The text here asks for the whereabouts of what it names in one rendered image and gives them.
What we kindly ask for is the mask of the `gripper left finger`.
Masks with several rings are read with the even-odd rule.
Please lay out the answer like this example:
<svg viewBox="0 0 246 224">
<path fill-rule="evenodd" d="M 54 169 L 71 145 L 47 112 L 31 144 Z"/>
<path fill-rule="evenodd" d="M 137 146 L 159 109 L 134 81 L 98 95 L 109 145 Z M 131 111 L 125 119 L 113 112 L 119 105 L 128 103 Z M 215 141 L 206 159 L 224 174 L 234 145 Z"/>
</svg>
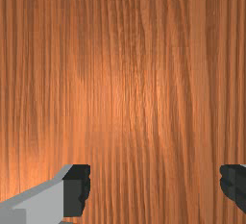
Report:
<svg viewBox="0 0 246 224">
<path fill-rule="evenodd" d="M 53 179 L 0 203 L 0 224 L 70 224 L 81 217 L 90 192 L 90 166 L 67 164 Z"/>
</svg>

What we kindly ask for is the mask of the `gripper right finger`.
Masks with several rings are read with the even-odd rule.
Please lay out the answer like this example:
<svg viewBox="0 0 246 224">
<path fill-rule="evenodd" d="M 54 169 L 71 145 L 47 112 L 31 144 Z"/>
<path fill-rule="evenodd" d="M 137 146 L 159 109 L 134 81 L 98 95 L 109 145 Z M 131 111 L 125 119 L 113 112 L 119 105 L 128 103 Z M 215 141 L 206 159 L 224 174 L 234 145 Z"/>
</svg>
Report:
<svg viewBox="0 0 246 224">
<path fill-rule="evenodd" d="M 223 193 L 246 214 L 246 164 L 223 164 L 219 172 Z"/>
</svg>

